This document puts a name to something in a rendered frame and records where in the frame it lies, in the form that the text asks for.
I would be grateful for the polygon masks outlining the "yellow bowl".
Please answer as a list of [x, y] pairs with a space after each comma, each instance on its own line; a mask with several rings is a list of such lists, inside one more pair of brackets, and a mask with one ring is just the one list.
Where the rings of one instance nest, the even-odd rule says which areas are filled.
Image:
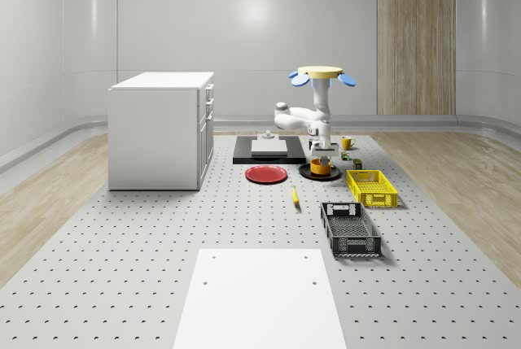
[[319, 176], [327, 176], [331, 174], [331, 162], [323, 164], [319, 158], [310, 161], [310, 172]]

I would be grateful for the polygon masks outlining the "drone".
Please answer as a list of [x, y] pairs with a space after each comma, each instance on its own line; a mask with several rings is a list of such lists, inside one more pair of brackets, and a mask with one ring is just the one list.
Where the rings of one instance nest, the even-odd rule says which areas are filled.
[[333, 79], [337, 78], [339, 81], [347, 86], [354, 87], [356, 81], [346, 75], [342, 68], [328, 67], [328, 66], [306, 66], [300, 67], [296, 71], [288, 75], [291, 78], [291, 83], [294, 86], [302, 86], [308, 83], [310, 79]]

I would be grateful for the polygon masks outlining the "white board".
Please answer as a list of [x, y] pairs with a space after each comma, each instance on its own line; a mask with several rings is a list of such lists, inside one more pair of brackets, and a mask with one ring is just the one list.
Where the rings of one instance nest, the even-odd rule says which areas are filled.
[[321, 251], [200, 250], [173, 349], [346, 349]]

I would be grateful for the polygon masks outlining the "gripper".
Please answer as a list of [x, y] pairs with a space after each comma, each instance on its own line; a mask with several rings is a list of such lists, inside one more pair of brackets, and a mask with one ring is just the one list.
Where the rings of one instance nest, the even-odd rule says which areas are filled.
[[314, 142], [310, 152], [312, 157], [319, 158], [321, 166], [330, 166], [331, 157], [339, 155], [339, 145], [333, 142]]

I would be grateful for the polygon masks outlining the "yellow basket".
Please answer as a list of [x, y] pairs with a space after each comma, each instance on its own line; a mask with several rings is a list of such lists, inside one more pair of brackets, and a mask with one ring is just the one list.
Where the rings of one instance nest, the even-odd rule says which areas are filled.
[[398, 193], [379, 170], [348, 170], [347, 184], [366, 207], [396, 207]]

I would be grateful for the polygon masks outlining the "black plate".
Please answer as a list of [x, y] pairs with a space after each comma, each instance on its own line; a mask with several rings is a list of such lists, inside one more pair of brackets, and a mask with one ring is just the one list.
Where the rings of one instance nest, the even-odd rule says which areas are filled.
[[331, 173], [328, 175], [319, 175], [312, 173], [310, 170], [310, 163], [299, 166], [299, 173], [302, 177], [313, 181], [334, 181], [341, 178], [341, 171], [334, 165], [331, 166]]

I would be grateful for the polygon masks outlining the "dark grey basket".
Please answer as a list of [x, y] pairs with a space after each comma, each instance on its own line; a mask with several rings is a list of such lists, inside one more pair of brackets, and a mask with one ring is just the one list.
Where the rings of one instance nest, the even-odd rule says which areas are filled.
[[321, 203], [334, 255], [380, 255], [381, 235], [361, 203]]

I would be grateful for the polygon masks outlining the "white cabinet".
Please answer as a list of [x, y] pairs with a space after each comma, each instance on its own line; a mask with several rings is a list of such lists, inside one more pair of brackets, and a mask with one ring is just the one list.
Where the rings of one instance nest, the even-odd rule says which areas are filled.
[[199, 190], [213, 153], [213, 72], [144, 72], [108, 90], [108, 187]]

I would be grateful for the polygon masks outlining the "red plate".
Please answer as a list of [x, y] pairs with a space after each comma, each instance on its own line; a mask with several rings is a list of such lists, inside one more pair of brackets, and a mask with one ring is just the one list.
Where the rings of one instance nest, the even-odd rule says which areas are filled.
[[248, 168], [245, 177], [258, 184], [275, 184], [287, 179], [287, 171], [279, 166], [258, 165]]

